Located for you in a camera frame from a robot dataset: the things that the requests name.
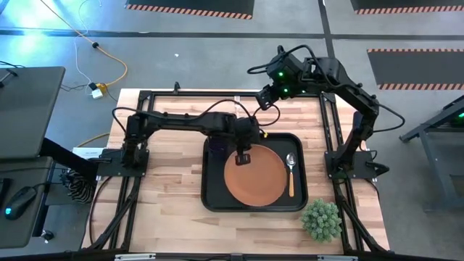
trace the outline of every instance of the wooden table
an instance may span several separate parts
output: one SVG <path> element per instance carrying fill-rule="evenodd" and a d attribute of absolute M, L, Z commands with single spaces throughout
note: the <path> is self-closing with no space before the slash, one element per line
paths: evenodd
<path fill-rule="evenodd" d="M 123 89 L 118 106 L 135 108 L 140 89 Z M 199 114 L 223 97 L 157 97 L 154 109 L 160 112 Z M 248 110 L 258 104 L 254 98 L 236 98 Z M 326 143 L 319 101 L 298 98 L 276 103 L 281 119 L 267 127 L 268 132 L 290 132 L 303 144 L 309 202 L 322 198 L 334 201 L 333 186 L 326 177 L 323 153 Z M 346 102 L 337 100 L 341 129 L 347 137 L 354 112 Z M 233 103 L 222 103 L 213 111 L 235 112 L 244 116 Z M 125 126 L 132 112 L 119 110 L 117 116 Z M 270 122 L 276 112 L 258 113 L 261 123 Z M 331 133 L 332 117 L 329 116 Z M 108 147 L 119 149 L 123 131 L 113 123 Z M 255 254 L 341 254 L 341 239 L 319 244 L 302 229 L 300 212 L 233 213 L 210 212 L 200 200 L 202 148 L 200 133 L 174 130 L 157 131 L 149 139 L 148 171 L 142 180 L 130 250 L 132 252 L 255 253 Z M 113 178 L 102 191 L 94 211 L 94 238 L 107 227 L 115 214 L 121 178 Z M 376 191 L 364 180 L 353 180 L 358 215 L 376 241 L 388 249 L 386 231 Z M 354 247 L 352 225 L 347 219 L 349 239 Z M 125 220 L 120 238 L 125 229 Z M 88 235 L 83 247 L 89 245 Z"/>

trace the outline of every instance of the black floor mat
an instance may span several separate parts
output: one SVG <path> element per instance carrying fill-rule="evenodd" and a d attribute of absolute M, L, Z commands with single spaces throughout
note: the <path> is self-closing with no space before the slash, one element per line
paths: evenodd
<path fill-rule="evenodd" d="M 462 11 L 464 0 L 351 0 L 358 15 Z"/>
<path fill-rule="evenodd" d="M 381 90 L 462 90 L 464 49 L 369 49 Z"/>
<path fill-rule="evenodd" d="M 253 18 L 254 0 L 127 0 L 125 8 L 250 20 Z"/>

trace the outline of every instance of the black clamp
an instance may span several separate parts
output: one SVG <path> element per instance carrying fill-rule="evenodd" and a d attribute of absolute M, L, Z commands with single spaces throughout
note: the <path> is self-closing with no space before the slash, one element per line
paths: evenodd
<path fill-rule="evenodd" d="M 41 238 L 45 240 L 45 244 L 48 244 L 54 237 L 55 235 L 51 231 L 42 230 Z"/>

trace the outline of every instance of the spoon handle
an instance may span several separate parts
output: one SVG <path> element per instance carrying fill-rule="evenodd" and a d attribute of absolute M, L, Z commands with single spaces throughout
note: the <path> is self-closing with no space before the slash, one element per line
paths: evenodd
<path fill-rule="evenodd" d="M 289 178 L 289 196 L 293 197 L 295 195 L 295 191 L 293 188 L 293 172 L 290 170 L 290 178 Z"/>

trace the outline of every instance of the brown plate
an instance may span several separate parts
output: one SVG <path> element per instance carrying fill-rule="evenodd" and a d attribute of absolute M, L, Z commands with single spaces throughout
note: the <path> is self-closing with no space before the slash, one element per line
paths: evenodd
<path fill-rule="evenodd" d="M 224 167 L 225 184 L 232 195 L 243 204 L 254 207 L 274 203 L 287 185 L 287 172 L 282 159 L 266 146 L 252 145 L 246 153 L 251 162 L 237 166 L 232 153 Z"/>

